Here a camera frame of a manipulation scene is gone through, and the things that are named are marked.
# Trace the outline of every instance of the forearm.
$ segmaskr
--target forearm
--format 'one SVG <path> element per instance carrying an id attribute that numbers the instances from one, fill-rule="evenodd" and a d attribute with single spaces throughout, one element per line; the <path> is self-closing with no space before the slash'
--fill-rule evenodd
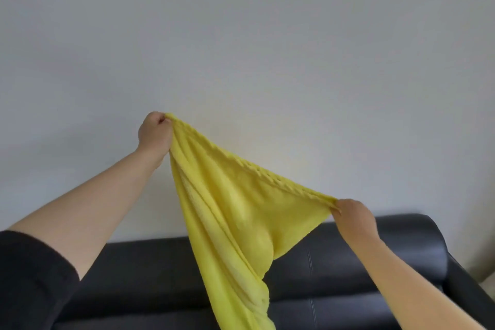
<path id="1" fill-rule="evenodd" d="M 29 214 L 10 230 L 27 233 L 51 246 L 82 278 L 158 164 L 156 156 L 137 150 Z"/>
<path id="2" fill-rule="evenodd" d="M 381 241 L 353 247 L 404 330 L 483 329 Z"/>

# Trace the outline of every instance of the sofa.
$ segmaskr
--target sofa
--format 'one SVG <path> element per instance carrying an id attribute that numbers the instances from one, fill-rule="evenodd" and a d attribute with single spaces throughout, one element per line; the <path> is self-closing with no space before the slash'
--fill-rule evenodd
<path id="1" fill-rule="evenodd" d="M 383 241 L 487 329 L 495 303 L 449 254 L 421 214 L 377 218 Z M 334 223 L 323 223 L 264 277 L 277 330 L 399 329 Z M 55 330 L 218 330 L 187 237 L 110 243 L 65 306 Z"/>

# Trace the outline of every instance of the towel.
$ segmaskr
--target towel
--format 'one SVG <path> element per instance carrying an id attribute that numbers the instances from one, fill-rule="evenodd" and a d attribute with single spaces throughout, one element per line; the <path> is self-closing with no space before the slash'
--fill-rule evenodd
<path id="1" fill-rule="evenodd" d="M 272 261 L 330 214 L 336 199 L 296 184 L 173 123 L 170 164 L 189 240 L 222 330 L 274 330 L 263 282 Z"/>

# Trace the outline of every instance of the dark clothing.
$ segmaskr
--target dark clothing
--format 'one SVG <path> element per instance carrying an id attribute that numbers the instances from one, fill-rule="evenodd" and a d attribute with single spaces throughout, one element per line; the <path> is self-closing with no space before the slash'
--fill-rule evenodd
<path id="1" fill-rule="evenodd" d="M 0 232 L 0 329 L 50 329 L 78 284 L 75 268 L 53 248 Z"/>

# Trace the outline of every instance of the white wall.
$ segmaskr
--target white wall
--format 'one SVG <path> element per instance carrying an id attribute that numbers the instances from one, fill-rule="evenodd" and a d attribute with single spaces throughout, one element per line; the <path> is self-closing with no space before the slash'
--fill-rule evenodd
<path id="1" fill-rule="evenodd" d="M 0 227 L 132 151 L 157 109 L 430 215 L 469 266 L 495 237 L 494 21 L 495 0 L 0 0 Z M 165 164 L 113 240 L 184 233 Z"/>

